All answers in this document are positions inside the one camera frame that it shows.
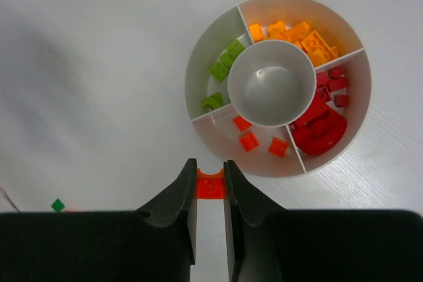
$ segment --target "round compartment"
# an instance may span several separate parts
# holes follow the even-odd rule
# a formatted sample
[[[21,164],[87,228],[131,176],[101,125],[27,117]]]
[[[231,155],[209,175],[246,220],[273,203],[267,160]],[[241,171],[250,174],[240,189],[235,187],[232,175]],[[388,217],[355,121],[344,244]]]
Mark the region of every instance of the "round compartment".
[[[310,106],[316,90],[313,64],[289,42],[247,48],[234,62],[228,93],[238,113],[254,125],[281,127]]]
[[[327,87],[317,87],[319,96],[327,98],[327,106],[341,114],[347,121],[346,131],[340,141],[321,155],[306,155],[296,146],[292,137],[292,129],[295,129],[295,125],[286,124],[278,127],[280,124],[294,120],[303,110],[303,105],[309,103],[308,88],[298,88],[296,84],[285,86],[282,83],[282,77],[279,77],[279,71],[281,71],[279,67],[290,68],[272,61],[272,55],[269,56],[269,52],[260,53],[257,60],[248,58],[248,63],[243,61],[250,56],[249,52],[271,46],[272,42],[292,47],[291,44],[280,40],[265,40],[268,37],[268,27],[281,20],[284,21],[288,31],[289,28],[306,22],[321,36],[331,52],[334,54],[336,52],[336,57],[330,61],[313,66],[313,72],[317,76],[324,77],[325,74],[321,73],[328,73],[342,66],[344,74],[341,76],[348,81],[347,88],[336,91],[330,91]],[[262,32],[261,39],[264,38],[265,41],[253,45],[253,39],[257,37],[255,33],[257,29],[250,33],[249,26],[257,26],[257,24],[260,27],[258,32]],[[246,49],[232,63],[226,58],[228,54],[232,54],[230,46],[236,39]],[[304,50],[302,41],[303,39],[300,39],[300,43],[297,42],[295,45],[301,46]],[[306,53],[300,52],[297,48],[295,51],[301,54],[302,58],[307,59]],[[311,61],[315,63],[314,58],[310,56],[311,52],[307,53]],[[225,68],[220,65],[219,76],[223,75],[217,80],[209,73],[209,70],[219,60],[231,68],[229,76],[226,76]],[[271,67],[261,71],[266,74],[269,80],[266,82],[270,88],[260,87],[257,83],[257,71],[265,67]],[[285,79],[295,83],[291,76],[292,74],[287,72]],[[293,91],[295,91],[294,103],[286,105],[281,102],[278,109],[275,104],[289,99]],[[334,101],[338,95],[348,96],[347,106],[335,106]],[[204,107],[204,100],[209,96],[215,98],[213,104],[215,110]],[[360,39],[343,18],[313,0],[250,0],[229,9],[202,34],[192,52],[186,71],[186,107],[199,138],[221,160],[233,159],[244,173],[257,176],[300,176],[334,160],[345,151],[359,132],[367,114],[370,98],[369,61]],[[240,119],[239,115],[243,115],[245,119],[255,124],[250,126],[248,122]],[[252,145],[253,148],[249,149],[250,151],[246,151],[240,142],[240,139],[246,138],[249,138],[247,140],[249,147]],[[273,154],[271,145],[274,138],[288,145],[284,157]]]

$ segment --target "red toy piece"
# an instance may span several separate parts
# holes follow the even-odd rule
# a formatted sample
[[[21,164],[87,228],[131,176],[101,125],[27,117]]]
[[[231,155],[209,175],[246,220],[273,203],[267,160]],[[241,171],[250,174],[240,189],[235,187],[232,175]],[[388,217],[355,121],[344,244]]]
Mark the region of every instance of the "red toy piece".
[[[330,77],[328,73],[323,72],[316,75],[317,87],[325,86],[327,83],[330,82]]]
[[[345,70],[342,66],[335,67],[329,71],[331,79],[337,79],[338,77],[343,76],[343,74],[345,74]]]
[[[341,140],[346,127],[346,119],[332,108],[328,108],[323,115],[293,131],[292,137],[305,154],[321,155]]]
[[[249,123],[241,116],[233,118],[233,123],[238,127],[240,132],[243,132],[252,126],[252,123]]]
[[[316,90],[317,94],[320,94],[321,98],[324,102],[330,102],[332,100],[332,96],[330,95],[330,92],[328,91],[328,88],[325,86],[318,87]]]
[[[197,198],[223,199],[223,178],[198,178]]]
[[[333,79],[328,83],[329,92],[336,92],[337,90],[348,87],[348,81],[345,77]]]
[[[239,142],[243,145],[243,148],[246,152],[249,152],[253,150],[254,148],[257,148],[260,143],[258,143],[258,140],[253,132],[248,132],[246,135],[243,135]]]
[[[328,108],[328,105],[326,105],[326,103],[323,101],[321,95],[315,94],[315,97],[311,102],[310,107],[300,118],[294,121],[294,124],[297,127],[301,127],[302,125],[305,125],[307,122],[315,119],[316,117],[326,112]]]
[[[283,158],[286,153],[286,149],[289,147],[289,143],[281,139],[273,137],[272,144],[269,148],[269,153]]]
[[[350,99],[346,95],[336,95],[334,104],[336,107],[347,107],[350,103]]]

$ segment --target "central white cup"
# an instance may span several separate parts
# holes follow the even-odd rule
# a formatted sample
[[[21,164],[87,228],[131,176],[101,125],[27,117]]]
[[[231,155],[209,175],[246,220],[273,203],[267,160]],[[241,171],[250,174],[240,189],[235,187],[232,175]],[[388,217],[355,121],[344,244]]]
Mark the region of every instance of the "central white cup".
[[[308,109],[316,91],[316,74],[300,48],[267,40],[248,47],[235,60],[228,90],[234,108],[250,123],[280,127]]]

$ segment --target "white surface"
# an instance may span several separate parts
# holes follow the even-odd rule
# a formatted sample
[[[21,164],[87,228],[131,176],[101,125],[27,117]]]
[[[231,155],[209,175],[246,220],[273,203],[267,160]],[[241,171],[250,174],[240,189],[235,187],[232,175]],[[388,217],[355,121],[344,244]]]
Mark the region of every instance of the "white surface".
[[[0,0],[1,186],[26,210],[56,197],[75,209],[131,209],[188,157],[216,173],[221,162],[186,115],[184,74],[200,35],[242,1]],[[287,208],[423,213],[423,2],[317,1],[350,23],[369,56],[367,122],[316,173],[250,180]],[[201,202],[198,212],[192,280],[226,281],[223,208]]]
[[[282,127],[310,106],[316,91],[313,64],[297,46],[268,40],[253,44],[235,60],[229,97],[250,123]]]

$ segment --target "white table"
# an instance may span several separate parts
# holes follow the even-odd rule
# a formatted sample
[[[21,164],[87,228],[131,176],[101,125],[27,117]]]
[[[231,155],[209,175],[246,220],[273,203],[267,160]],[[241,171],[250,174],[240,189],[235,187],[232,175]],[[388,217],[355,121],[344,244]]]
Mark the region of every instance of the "white table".
[[[0,186],[23,210],[49,211],[57,197],[74,210],[133,209],[189,157],[217,172],[189,123],[184,73],[205,28],[241,1],[0,0]],[[291,209],[423,213],[423,2],[317,1],[369,55],[367,122],[314,174],[249,180]],[[197,239],[192,281],[226,281],[221,201],[199,202]]]

